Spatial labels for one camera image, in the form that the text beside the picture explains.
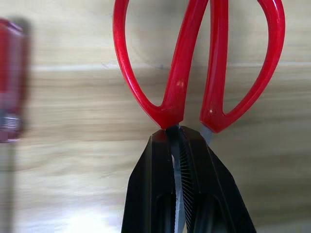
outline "light wooden wall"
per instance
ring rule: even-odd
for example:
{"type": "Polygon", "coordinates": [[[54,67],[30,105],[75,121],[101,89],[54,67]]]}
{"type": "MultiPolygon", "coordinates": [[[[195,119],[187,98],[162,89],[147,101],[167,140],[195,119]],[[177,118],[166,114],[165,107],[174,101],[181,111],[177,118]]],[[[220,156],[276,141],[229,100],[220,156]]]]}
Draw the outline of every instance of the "light wooden wall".
{"type": "MultiPolygon", "coordinates": [[[[129,175],[158,128],[119,71],[113,4],[0,3],[1,16],[21,15],[33,24],[29,124],[15,156],[17,233],[120,232],[129,175]]],[[[285,46],[270,85],[249,112],[211,143],[235,177],[255,226],[264,232],[269,225],[298,226],[311,219],[311,3],[283,4],[285,46]]],[[[186,5],[185,0],[132,0],[129,5],[131,61],[143,90],[158,104],[186,5]]],[[[229,13],[226,110],[252,85],[267,48],[267,24],[257,1],[231,0],[229,13]]],[[[206,81],[209,15],[208,5],[182,122],[196,130],[206,81]]]]}

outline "wood grain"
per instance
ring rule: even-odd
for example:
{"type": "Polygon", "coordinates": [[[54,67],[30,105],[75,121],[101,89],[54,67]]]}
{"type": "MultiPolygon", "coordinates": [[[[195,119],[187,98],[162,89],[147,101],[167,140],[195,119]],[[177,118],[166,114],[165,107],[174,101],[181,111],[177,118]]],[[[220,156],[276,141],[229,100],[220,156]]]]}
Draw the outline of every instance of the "wood grain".
{"type": "MultiPolygon", "coordinates": [[[[14,179],[14,201],[9,203],[14,232],[120,232],[128,178],[158,127],[134,100],[119,71],[111,30],[113,2],[0,3],[2,15],[31,21],[34,39],[27,132],[13,157],[14,176],[0,174],[0,181],[14,179]]],[[[283,3],[287,32],[280,65],[259,101],[214,135],[211,148],[233,174],[259,232],[308,233],[311,5],[307,0],[283,3]]],[[[129,5],[131,62],[143,90],[157,104],[186,5],[166,0],[133,0],[129,5]]],[[[230,1],[229,35],[226,111],[247,93],[264,60],[267,25],[257,1],[230,1]]],[[[182,122],[196,130],[208,47],[209,7],[182,122]]],[[[3,165],[12,158],[0,159],[3,165]]],[[[7,196],[2,186],[0,191],[0,197],[7,196]]],[[[6,201],[0,201],[0,226],[7,222],[6,201]]]]}

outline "red plastic handle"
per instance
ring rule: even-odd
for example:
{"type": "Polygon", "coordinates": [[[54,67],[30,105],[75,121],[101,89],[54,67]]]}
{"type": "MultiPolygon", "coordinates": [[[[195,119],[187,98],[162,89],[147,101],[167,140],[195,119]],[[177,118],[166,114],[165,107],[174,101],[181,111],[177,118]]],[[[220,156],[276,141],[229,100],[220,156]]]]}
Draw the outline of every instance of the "red plastic handle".
{"type": "Polygon", "coordinates": [[[270,81],[281,56],[285,37],[285,14],[281,0],[258,0],[268,21],[269,42],[263,67],[241,102],[223,112],[228,45],[228,0],[211,0],[210,53],[207,84],[200,121],[218,133],[240,118],[259,98],[270,81]]]}
{"type": "Polygon", "coordinates": [[[163,102],[153,105],[141,90],[131,68],[125,41],[125,18],[129,0],[116,0],[113,38],[121,71],[145,112],[163,129],[184,118],[186,92],[196,38],[208,0],[190,0],[179,32],[163,102]]]}

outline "scissor handle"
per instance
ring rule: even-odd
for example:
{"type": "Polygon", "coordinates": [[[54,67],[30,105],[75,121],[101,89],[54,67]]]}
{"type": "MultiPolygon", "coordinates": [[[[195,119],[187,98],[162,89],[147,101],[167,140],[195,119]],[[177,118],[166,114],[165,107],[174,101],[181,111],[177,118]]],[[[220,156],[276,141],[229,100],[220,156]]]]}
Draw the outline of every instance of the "scissor handle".
{"type": "Polygon", "coordinates": [[[125,18],[129,0],[116,0],[113,14],[113,38],[122,74],[134,97],[145,112],[163,129],[184,118],[186,92],[196,38],[208,0],[190,0],[180,28],[163,102],[152,104],[140,88],[127,53],[125,18]]]}
{"type": "Polygon", "coordinates": [[[200,121],[218,133],[240,118],[259,98],[281,56],[285,37],[285,14],[281,0],[258,0],[268,21],[268,50],[262,69],[241,102],[223,112],[228,45],[228,0],[211,0],[211,33],[207,83],[200,121]]]}

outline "wooden surface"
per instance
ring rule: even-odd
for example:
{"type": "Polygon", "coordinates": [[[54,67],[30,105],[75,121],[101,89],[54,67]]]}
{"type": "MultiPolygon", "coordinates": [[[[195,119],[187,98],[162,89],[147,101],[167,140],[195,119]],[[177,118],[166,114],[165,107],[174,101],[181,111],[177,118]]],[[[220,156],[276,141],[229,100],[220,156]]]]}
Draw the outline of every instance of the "wooden surface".
{"type": "MultiPolygon", "coordinates": [[[[160,104],[186,1],[132,2],[127,21],[131,61],[147,96],[160,104]]],[[[280,65],[259,101],[215,135],[211,148],[233,174],[259,232],[307,233],[311,30],[306,19],[311,6],[306,0],[283,3],[287,34],[280,65]],[[280,224],[292,226],[280,230],[280,224]]],[[[111,33],[113,0],[12,0],[0,6],[4,15],[29,18],[34,38],[28,130],[17,144],[11,182],[15,232],[120,232],[129,175],[158,128],[118,69],[111,33]]],[[[230,12],[226,111],[254,82],[267,43],[257,1],[230,1],[230,12]]],[[[209,7],[182,122],[196,130],[208,45],[209,7]]],[[[2,170],[1,178],[7,176],[2,170]]]]}

